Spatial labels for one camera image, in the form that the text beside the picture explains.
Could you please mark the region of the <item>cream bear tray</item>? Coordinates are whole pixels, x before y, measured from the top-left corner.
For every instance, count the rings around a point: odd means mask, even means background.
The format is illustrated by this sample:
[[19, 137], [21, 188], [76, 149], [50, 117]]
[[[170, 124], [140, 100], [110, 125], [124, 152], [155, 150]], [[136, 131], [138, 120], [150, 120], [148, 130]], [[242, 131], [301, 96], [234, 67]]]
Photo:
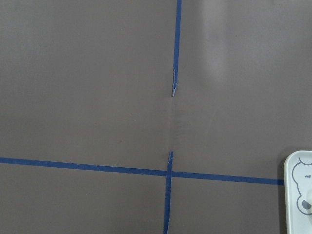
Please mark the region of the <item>cream bear tray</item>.
[[312, 209], [306, 209], [306, 194], [312, 190], [312, 152], [296, 151], [284, 162], [286, 225], [288, 234], [312, 232]]

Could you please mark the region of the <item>white plastic spoon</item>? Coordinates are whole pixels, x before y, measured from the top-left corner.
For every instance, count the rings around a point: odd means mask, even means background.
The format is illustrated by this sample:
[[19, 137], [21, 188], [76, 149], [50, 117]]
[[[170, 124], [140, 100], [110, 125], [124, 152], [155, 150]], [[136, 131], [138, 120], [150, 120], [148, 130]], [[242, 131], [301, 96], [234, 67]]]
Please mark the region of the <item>white plastic spoon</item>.
[[305, 198], [306, 209], [310, 210], [312, 208], [312, 191], [308, 190]]

